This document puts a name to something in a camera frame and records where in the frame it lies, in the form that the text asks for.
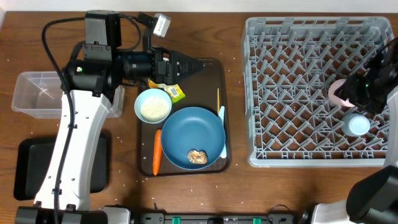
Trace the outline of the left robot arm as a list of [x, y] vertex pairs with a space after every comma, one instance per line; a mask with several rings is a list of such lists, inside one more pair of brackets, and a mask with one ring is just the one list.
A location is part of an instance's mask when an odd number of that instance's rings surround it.
[[202, 63], [180, 52], [151, 44], [152, 36], [164, 37], [170, 18], [140, 12], [128, 16], [138, 33], [136, 47], [123, 48], [121, 20], [115, 11], [88, 11], [85, 39], [76, 44], [61, 81], [62, 117], [52, 158], [31, 207], [19, 207], [16, 223], [131, 223], [131, 211], [123, 207], [90, 208], [90, 185], [98, 139], [114, 100], [126, 81], [173, 85], [202, 70]]

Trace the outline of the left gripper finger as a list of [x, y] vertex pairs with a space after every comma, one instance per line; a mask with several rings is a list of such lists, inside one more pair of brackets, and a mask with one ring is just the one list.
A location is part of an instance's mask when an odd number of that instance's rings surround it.
[[181, 52], [170, 50], [169, 59], [173, 70], [202, 70], [203, 63], [197, 58], [185, 55]]
[[198, 73], [201, 72], [202, 69], [194, 69], [194, 70], [189, 70], [189, 71], [176, 71], [172, 73], [172, 81], [171, 84], [178, 84], [180, 83], [182, 80]]

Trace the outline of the pink cup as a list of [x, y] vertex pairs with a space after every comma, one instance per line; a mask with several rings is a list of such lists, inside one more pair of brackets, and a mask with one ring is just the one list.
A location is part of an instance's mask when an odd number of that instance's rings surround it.
[[354, 107], [354, 104], [350, 103], [349, 100], [343, 100], [336, 95], [336, 91], [343, 86], [345, 81], [346, 79], [339, 79], [330, 85], [328, 90], [328, 99], [335, 105], [352, 108]]

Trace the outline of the dark blue plate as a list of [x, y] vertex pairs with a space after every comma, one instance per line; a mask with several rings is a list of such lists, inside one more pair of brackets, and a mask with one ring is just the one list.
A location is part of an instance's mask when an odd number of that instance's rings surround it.
[[[223, 150], [226, 133], [213, 112], [200, 107], [186, 107], [174, 112], [162, 127], [162, 149], [166, 158], [185, 170], [200, 170], [214, 164]], [[206, 164], [192, 164], [191, 150], [205, 151]]]

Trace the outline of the light blue cup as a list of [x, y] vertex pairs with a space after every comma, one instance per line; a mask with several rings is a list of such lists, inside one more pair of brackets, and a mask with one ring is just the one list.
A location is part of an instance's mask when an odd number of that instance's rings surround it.
[[370, 122], [367, 117], [358, 114], [347, 114], [342, 118], [343, 125], [341, 130], [351, 137], [358, 137], [366, 134], [370, 130]]

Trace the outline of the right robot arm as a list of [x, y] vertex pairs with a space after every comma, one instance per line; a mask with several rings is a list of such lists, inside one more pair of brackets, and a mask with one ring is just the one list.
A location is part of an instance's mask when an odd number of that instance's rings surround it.
[[357, 182], [348, 198], [319, 203], [302, 215], [302, 223], [397, 223], [397, 39], [383, 46], [355, 73], [335, 81], [329, 99], [337, 105], [369, 113], [389, 109], [389, 137], [383, 168]]

